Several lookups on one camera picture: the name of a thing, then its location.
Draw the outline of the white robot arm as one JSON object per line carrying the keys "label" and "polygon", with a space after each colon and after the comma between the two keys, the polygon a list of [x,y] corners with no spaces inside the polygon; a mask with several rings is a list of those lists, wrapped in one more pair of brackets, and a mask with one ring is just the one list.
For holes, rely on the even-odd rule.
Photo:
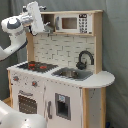
{"label": "white robot arm", "polygon": [[[9,34],[11,45],[5,49],[0,46],[0,61],[5,60],[27,44],[26,27],[31,27],[33,35],[44,31],[40,6],[36,1],[27,4],[20,15],[4,19],[1,26],[3,31]],[[43,116],[16,111],[0,100],[0,128],[46,127],[47,123]]]}

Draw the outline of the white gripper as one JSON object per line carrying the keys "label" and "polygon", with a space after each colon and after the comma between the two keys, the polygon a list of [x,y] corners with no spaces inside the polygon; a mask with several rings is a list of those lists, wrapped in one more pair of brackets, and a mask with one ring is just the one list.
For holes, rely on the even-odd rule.
{"label": "white gripper", "polygon": [[44,31],[44,24],[40,14],[40,6],[36,1],[23,7],[21,21],[24,26],[31,26],[31,32],[33,35]]}

